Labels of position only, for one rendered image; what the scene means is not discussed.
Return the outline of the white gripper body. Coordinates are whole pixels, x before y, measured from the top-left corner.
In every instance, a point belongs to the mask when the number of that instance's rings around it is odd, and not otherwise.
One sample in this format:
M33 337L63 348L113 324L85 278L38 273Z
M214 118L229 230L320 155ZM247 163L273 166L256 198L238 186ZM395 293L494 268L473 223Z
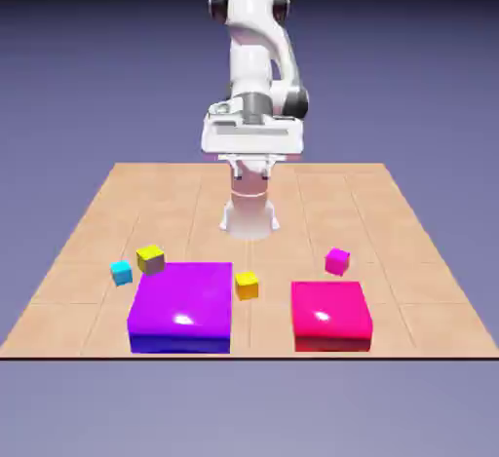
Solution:
M265 116L263 125L249 125L240 115L207 115L201 148L217 155L299 155L304 149L303 122Z

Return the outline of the small yellow-orange cube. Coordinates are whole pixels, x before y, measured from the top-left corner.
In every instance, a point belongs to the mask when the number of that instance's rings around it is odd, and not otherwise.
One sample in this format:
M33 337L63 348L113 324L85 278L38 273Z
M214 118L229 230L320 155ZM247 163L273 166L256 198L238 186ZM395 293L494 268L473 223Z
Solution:
M235 275L235 290L240 300L250 300L258 297L259 280L253 271L241 272Z

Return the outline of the small magenta cube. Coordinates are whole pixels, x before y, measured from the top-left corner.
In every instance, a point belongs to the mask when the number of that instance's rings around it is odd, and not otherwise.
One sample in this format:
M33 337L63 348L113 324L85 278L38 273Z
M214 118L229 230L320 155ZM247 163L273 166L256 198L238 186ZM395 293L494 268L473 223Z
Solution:
M343 276L350 265L349 251L331 248L325 256L325 271L335 276Z

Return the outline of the small yellow cube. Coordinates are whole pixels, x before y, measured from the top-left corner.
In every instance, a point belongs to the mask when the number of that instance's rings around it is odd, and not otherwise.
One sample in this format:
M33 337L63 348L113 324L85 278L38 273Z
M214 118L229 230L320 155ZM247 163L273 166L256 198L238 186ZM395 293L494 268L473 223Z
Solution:
M154 275L165 268L165 254L156 245L139 248L136 261L138 269L145 275Z

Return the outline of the small cyan cube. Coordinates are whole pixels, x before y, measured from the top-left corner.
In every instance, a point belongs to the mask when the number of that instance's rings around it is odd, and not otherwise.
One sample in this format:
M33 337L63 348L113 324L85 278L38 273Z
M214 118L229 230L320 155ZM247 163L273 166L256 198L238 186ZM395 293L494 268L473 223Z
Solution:
M111 263L110 272L115 286L123 286L133 281L132 266L127 260Z

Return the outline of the large purple box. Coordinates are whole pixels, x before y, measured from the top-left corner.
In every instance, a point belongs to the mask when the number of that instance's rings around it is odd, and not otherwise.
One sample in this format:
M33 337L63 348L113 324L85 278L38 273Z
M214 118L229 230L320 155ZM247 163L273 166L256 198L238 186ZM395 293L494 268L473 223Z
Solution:
M232 264L170 262L143 275L127 318L135 354L228 354Z

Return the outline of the large pink box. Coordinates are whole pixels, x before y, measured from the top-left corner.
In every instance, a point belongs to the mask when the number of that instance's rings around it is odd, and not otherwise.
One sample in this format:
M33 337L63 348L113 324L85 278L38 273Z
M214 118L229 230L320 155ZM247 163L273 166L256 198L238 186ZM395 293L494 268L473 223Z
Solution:
M290 304L297 352L370 350L373 321L360 283L293 282Z

